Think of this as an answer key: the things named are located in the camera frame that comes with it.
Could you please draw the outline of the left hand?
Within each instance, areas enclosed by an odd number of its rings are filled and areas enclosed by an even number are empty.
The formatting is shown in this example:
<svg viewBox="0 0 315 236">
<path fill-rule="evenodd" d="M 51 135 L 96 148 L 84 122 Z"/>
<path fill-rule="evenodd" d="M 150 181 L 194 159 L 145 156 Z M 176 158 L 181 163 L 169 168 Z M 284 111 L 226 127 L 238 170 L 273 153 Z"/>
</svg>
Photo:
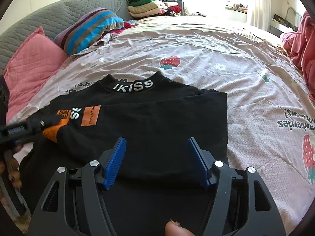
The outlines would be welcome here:
<svg viewBox="0 0 315 236">
<path fill-rule="evenodd" d="M 4 152 L 4 160 L 1 160 L 1 174 L 7 169 L 7 178 L 12 183 L 15 189 L 20 189 L 22 187 L 21 175 L 19 172 L 19 163 L 13 157 L 13 155 L 19 152 L 23 148 L 22 144 L 18 144 L 14 150 L 8 150 Z"/>
</svg>

